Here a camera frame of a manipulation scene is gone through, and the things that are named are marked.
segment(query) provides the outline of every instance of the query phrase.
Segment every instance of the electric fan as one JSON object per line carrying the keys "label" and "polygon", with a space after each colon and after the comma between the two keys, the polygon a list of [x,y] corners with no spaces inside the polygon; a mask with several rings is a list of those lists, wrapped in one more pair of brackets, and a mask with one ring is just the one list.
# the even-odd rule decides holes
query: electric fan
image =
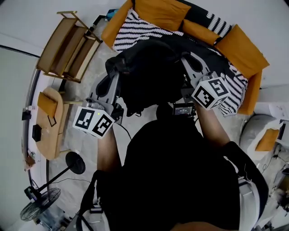
{"label": "electric fan", "polygon": [[58,177],[63,175],[69,169],[75,174],[82,174],[85,171],[85,163],[83,159],[75,152],[67,153],[65,157],[67,168],[64,169],[61,173],[53,177],[46,184],[42,185],[40,188],[35,189],[32,186],[29,186],[24,190],[26,196],[30,199],[30,203],[24,207],[20,213],[20,218],[23,221],[30,221],[34,218],[37,218],[42,212],[47,210],[60,196],[60,189],[52,188],[47,192],[41,194],[40,192],[46,188],[49,184],[55,181]]}

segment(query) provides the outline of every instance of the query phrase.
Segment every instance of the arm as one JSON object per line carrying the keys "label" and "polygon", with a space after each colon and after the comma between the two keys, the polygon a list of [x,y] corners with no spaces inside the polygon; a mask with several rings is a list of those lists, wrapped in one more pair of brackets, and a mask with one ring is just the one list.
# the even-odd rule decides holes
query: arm
{"label": "arm", "polygon": [[219,123],[213,110],[207,111],[194,101],[203,136],[215,147],[222,147],[230,142],[230,138]]}
{"label": "arm", "polygon": [[103,139],[98,139],[97,169],[112,172],[121,168],[117,141],[111,128]]}

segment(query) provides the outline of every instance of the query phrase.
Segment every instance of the fan grille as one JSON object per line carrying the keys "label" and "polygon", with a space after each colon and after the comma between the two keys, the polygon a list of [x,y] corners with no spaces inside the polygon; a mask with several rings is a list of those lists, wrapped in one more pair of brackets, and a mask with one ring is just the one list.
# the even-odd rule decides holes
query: fan grille
{"label": "fan grille", "polygon": [[53,188],[41,195],[41,198],[30,202],[20,213],[23,221],[30,221],[47,210],[60,196],[60,189]]}

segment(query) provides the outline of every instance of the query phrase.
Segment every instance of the orange cushion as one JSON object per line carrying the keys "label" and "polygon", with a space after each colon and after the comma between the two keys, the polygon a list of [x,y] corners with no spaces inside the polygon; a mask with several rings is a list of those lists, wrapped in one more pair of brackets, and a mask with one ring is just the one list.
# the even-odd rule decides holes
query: orange cushion
{"label": "orange cushion", "polygon": [[39,93],[37,105],[51,118],[54,117],[57,108],[57,102],[48,98],[43,92]]}
{"label": "orange cushion", "polygon": [[193,23],[187,19],[184,19],[182,31],[210,45],[214,45],[216,39],[220,37],[218,34],[210,31],[208,28],[203,27],[197,23]]}
{"label": "orange cushion", "polygon": [[132,2],[131,0],[127,0],[124,5],[122,5],[121,8],[116,12],[113,18],[107,23],[107,26],[102,32],[101,38],[109,47],[113,46],[114,40],[117,37],[117,33],[123,25],[127,17],[127,12],[130,8],[132,8]]}
{"label": "orange cushion", "polygon": [[249,79],[269,63],[238,25],[217,43],[216,48]]}
{"label": "orange cushion", "polygon": [[177,31],[191,7],[176,0],[135,0],[139,17],[169,31]]}
{"label": "orange cushion", "polygon": [[251,115],[254,111],[262,80],[262,72],[258,72],[249,79],[248,88],[245,93],[243,104],[238,109],[239,114]]}
{"label": "orange cushion", "polygon": [[268,129],[262,139],[259,141],[256,151],[271,151],[278,137],[279,130]]}

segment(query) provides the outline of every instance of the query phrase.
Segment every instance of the black round lamp base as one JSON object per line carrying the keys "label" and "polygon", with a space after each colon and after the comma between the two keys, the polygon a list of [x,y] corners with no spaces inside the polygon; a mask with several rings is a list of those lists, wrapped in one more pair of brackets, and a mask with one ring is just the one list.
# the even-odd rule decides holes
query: black round lamp base
{"label": "black round lamp base", "polygon": [[67,153],[65,157],[65,161],[68,167],[73,165],[70,170],[72,170],[75,174],[83,174],[85,171],[85,163],[81,156],[75,152]]}

